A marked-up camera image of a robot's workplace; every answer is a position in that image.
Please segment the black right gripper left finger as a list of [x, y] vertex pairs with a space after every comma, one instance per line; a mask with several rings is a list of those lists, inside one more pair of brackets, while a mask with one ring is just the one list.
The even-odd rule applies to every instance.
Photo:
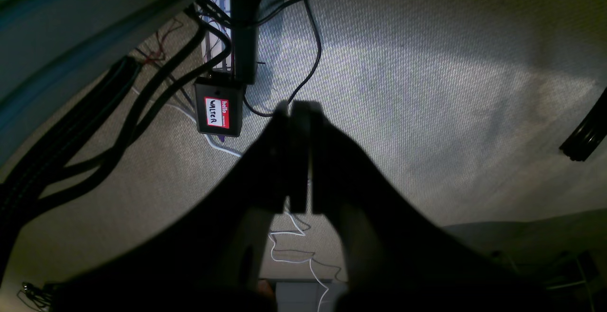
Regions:
[[69, 280], [59, 312], [274, 312], [258, 292], [267, 233], [284, 206], [287, 104], [223, 180], [166, 230]]

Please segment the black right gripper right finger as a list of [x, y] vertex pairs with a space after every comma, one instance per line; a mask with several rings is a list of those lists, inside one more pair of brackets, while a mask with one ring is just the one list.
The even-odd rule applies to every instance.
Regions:
[[341, 240], [348, 290], [337, 312], [548, 312], [531, 280], [470, 249], [414, 208], [313, 101], [293, 128], [310, 157], [312, 209]]

